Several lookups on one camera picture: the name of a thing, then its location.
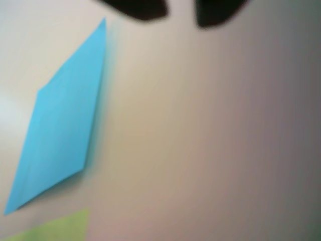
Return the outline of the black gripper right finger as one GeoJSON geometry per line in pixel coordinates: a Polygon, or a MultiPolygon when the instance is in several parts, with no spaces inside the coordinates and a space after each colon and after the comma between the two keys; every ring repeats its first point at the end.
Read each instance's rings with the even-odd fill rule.
{"type": "Polygon", "coordinates": [[[231,20],[249,1],[197,0],[195,1],[198,27],[217,27],[231,20]]]}

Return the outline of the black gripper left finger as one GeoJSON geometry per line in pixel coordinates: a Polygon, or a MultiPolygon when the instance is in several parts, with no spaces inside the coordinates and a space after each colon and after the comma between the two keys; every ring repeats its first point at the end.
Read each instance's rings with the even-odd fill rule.
{"type": "Polygon", "coordinates": [[[102,0],[100,2],[141,21],[151,21],[168,15],[167,3],[163,0],[102,0]]]}

